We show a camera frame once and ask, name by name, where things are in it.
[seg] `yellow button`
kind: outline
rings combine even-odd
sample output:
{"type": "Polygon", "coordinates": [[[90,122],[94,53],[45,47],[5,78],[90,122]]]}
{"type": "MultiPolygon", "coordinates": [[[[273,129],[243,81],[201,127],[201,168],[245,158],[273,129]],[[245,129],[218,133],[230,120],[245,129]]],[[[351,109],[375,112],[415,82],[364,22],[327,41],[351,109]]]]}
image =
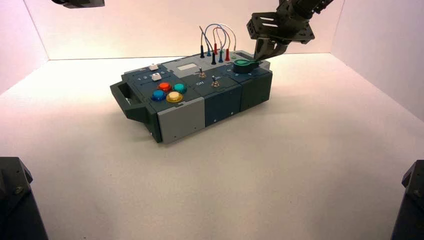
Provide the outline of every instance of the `yellow button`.
{"type": "Polygon", "coordinates": [[[177,91],[172,91],[166,96],[166,100],[170,103],[178,103],[183,100],[183,95],[177,91]]]}

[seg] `red button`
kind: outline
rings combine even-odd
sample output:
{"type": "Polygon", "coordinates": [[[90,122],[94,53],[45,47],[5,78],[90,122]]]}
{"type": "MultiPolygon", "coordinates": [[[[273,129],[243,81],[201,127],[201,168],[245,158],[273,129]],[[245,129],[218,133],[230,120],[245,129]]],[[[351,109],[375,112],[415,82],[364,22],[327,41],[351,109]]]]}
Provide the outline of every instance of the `red button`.
{"type": "Polygon", "coordinates": [[[159,89],[167,93],[172,90],[172,87],[169,83],[162,82],[161,84],[159,84],[159,89]]]}

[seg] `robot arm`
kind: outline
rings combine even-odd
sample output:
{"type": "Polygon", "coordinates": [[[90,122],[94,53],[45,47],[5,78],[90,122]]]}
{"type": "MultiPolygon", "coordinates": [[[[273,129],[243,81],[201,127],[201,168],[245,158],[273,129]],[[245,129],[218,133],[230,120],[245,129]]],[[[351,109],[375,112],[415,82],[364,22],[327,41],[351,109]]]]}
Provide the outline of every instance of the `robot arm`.
{"type": "Polygon", "coordinates": [[[309,20],[332,1],[279,0],[276,12],[253,13],[247,30],[256,40],[254,59],[269,59],[283,54],[291,42],[307,44],[315,39],[309,20]]]}

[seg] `carrying handle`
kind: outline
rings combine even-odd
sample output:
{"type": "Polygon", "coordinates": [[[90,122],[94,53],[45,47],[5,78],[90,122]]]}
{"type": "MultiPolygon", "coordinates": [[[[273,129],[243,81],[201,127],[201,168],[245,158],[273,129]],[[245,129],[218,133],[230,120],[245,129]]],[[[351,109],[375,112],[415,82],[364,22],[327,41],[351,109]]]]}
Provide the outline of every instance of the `carrying handle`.
{"type": "Polygon", "coordinates": [[[146,105],[142,103],[136,94],[134,94],[128,83],[118,82],[110,86],[110,90],[128,119],[142,123],[147,123],[149,121],[146,105]],[[128,99],[131,99],[132,102],[136,102],[136,104],[130,104],[128,99]]]}

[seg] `red plug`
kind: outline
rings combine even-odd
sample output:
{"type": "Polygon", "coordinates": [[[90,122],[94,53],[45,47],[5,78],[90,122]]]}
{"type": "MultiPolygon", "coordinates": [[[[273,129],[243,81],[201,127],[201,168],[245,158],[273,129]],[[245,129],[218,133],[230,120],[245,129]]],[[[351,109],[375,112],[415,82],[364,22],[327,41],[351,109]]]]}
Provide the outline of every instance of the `red plug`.
{"type": "Polygon", "coordinates": [[[225,61],[229,61],[230,60],[230,49],[226,49],[225,51],[225,61]]]}

